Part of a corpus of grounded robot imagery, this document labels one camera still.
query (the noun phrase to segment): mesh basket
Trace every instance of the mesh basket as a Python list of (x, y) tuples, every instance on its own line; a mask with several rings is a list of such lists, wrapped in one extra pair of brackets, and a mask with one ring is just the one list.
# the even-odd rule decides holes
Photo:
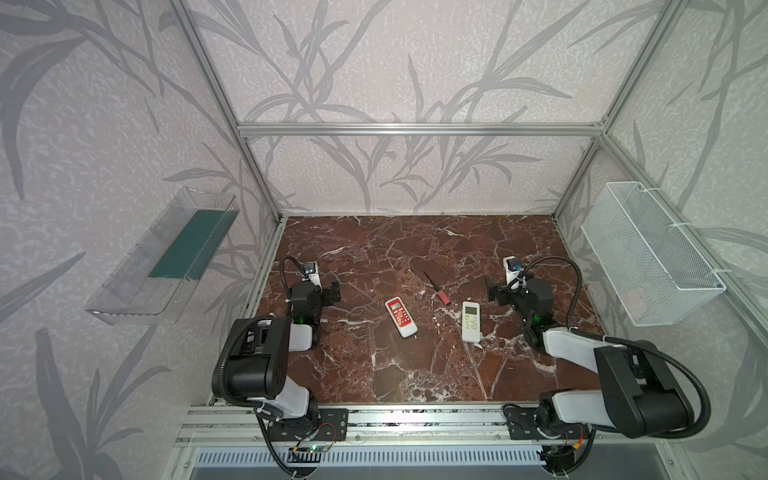
[(581, 229), (636, 326), (676, 323), (725, 291), (713, 267), (639, 182), (605, 184)]

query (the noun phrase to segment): screwdriver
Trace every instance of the screwdriver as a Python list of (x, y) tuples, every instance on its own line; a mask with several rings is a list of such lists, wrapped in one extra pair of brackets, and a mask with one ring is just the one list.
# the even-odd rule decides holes
[(442, 300), (442, 302), (445, 305), (450, 305), (451, 304), (451, 300), (448, 298), (448, 295), (445, 295), (445, 292), (442, 291), (442, 288), (437, 286), (437, 284), (435, 284), (435, 282), (432, 281), (431, 278), (429, 278), (429, 274), (425, 270), (422, 270), (422, 272), (424, 272), (424, 274), (427, 277), (427, 280), (429, 280), (429, 282), (432, 284), (432, 288), (435, 289), (435, 291), (437, 292), (437, 296), (440, 297), (440, 300)]

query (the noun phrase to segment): remote control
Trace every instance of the remote control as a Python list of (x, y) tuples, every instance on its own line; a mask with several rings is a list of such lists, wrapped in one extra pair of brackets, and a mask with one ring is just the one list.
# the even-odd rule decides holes
[(480, 304), (464, 302), (462, 305), (462, 340), (480, 343)]
[(386, 301), (386, 311), (389, 312), (389, 316), (392, 317), (392, 321), (395, 322), (397, 331), (400, 332), (402, 338), (411, 336), (417, 331), (416, 324), (413, 322), (411, 314), (406, 310), (406, 306), (403, 305), (399, 296)]

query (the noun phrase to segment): wallpaper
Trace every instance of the wallpaper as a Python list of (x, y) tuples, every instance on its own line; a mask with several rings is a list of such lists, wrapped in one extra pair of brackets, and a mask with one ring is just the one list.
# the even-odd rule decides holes
[(602, 119), (643, 0), (190, 0), (239, 121)]
[(589, 137), (264, 137), (250, 147), (280, 209), (549, 214)]
[(768, 2), (691, 2), (611, 134), (768, 311)]
[[(158, 478), (274, 225), (163, 2), (0, 2), (0, 478)], [(84, 311), (176, 192), (240, 215), (173, 326)]]
[[(608, 181), (626, 181), (610, 154), (601, 152), (579, 185), (558, 228), (584, 272), (589, 296), (611, 335), (646, 339), (690, 368), (703, 382), (713, 412), (683, 447), (701, 480), (757, 480), (768, 469), (768, 353), (750, 338), (719, 296), (679, 323), (636, 327), (581, 232), (581, 224)], [(677, 375), (698, 411), (695, 391)]]

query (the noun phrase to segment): red screwdriver handle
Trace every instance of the red screwdriver handle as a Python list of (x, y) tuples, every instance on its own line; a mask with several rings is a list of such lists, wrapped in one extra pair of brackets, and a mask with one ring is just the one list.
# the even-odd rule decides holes
[(443, 292), (442, 290), (440, 290), (439, 292), (437, 292), (437, 296), (439, 296), (439, 297), (440, 297), (440, 300), (442, 300), (442, 302), (443, 302), (445, 305), (450, 305), (450, 304), (451, 304), (451, 300), (448, 298), (448, 296), (447, 296), (447, 295), (445, 295), (445, 292)]

